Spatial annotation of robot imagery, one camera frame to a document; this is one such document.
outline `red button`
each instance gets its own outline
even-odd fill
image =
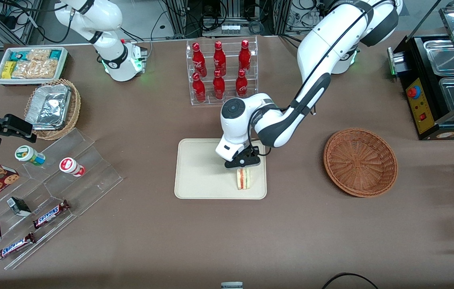
[[[407,90],[407,96],[410,98],[416,97],[417,94],[418,91],[416,90],[416,88],[410,88],[409,90]]]

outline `yellow control panel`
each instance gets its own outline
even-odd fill
[[[423,92],[423,86],[420,79],[416,79],[405,91],[407,99],[411,105],[412,115],[414,115],[414,122],[420,134],[429,130],[434,126],[434,117],[428,106],[427,98]]]

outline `white tray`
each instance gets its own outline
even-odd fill
[[[251,167],[251,185],[238,190],[236,170],[227,170],[215,152],[220,139],[187,138],[179,143],[175,173],[175,196],[179,199],[263,199],[266,196],[266,158]],[[261,154],[260,141],[253,141]]]
[[[36,79],[5,79],[1,77],[2,71],[4,69],[4,64],[6,61],[9,60],[11,53],[13,52],[20,52],[20,51],[29,51],[31,49],[50,49],[53,51],[61,51],[60,58],[58,60],[58,66],[56,66],[56,72],[54,73],[53,78],[36,78]],[[0,65],[0,84],[2,85],[36,85],[47,83],[49,81],[58,80],[60,79],[61,73],[63,72],[63,68],[65,66],[65,61],[67,57],[67,50],[61,46],[37,46],[37,47],[16,47],[16,48],[8,48],[4,51],[3,58],[1,60]]]

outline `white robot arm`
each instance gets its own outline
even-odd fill
[[[106,72],[116,81],[127,81],[142,73],[144,61],[140,47],[122,43],[117,31],[122,26],[122,12],[108,0],[61,0],[55,9],[59,22],[69,26],[93,44],[102,57]]]
[[[263,93],[246,99],[233,98],[222,106],[223,136],[216,153],[227,161],[226,168],[260,163],[260,154],[249,141],[250,127],[263,145],[271,148],[285,145],[328,88],[331,74],[348,69],[359,42],[372,46],[393,33],[403,3],[402,0],[332,0],[327,7],[330,12],[298,48],[303,84],[288,108],[277,108]]]

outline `snickers bar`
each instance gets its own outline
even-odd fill
[[[8,247],[0,250],[0,261],[3,258],[5,258],[7,255],[9,255],[10,253],[18,251],[18,250],[24,248],[28,244],[34,244],[34,243],[36,243],[36,239],[34,238],[34,235],[31,232],[31,233],[27,234],[27,236],[25,236],[24,238],[13,243],[12,245],[9,245]]]
[[[70,205],[68,205],[66,200],[63,200],[61,203],[55,206],[55,208],[38,218],[38,220],[33,221],[34,228],[38,229],[42,226],[45,226],[45,224],[49,223],[53,218],[56,218],[57,215],[61,214],[68,208],[70,208]]]

